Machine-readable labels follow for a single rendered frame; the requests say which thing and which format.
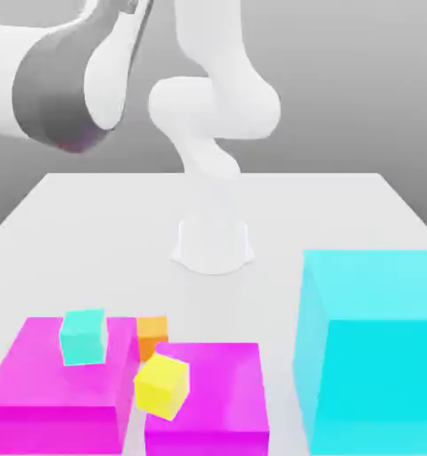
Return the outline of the small orange cube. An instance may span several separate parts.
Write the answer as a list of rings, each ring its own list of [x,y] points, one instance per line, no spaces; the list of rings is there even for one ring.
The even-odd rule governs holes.
[[[168,342],[167,316],[138,317],[137,336],[140,361],[146,362],[160,342]]]

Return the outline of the small teal cube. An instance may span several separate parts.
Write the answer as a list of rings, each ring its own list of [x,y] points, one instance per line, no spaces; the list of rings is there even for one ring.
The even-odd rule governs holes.
[[[103,308],[68,311],[59,331],[65,366],[105,363],[108,326]]]

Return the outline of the large cyan box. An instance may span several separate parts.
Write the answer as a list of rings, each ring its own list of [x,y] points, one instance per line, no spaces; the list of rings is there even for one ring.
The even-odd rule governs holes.
[[[427,456],[427,252],[306,250],[293,376],[309,456]]]

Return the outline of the large magenta box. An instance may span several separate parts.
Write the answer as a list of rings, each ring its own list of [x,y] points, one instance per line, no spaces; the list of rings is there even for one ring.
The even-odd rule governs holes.
[[[189,364],[190,393],[173,420],[146,417],[146,456],[268,456],[258,344],[159,343],[156,352]]]
[[[139,364],[136,320],[110,317],[103,364],[65,366],[59,317],[29,317],[0,363],[0,455],[120,454]]]

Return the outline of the small yellow cube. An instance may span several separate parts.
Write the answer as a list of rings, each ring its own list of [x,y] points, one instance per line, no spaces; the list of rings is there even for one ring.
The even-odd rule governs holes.
[[[136,407],[171,421],[190,393],[190,365],[154,353],[135,377]]]

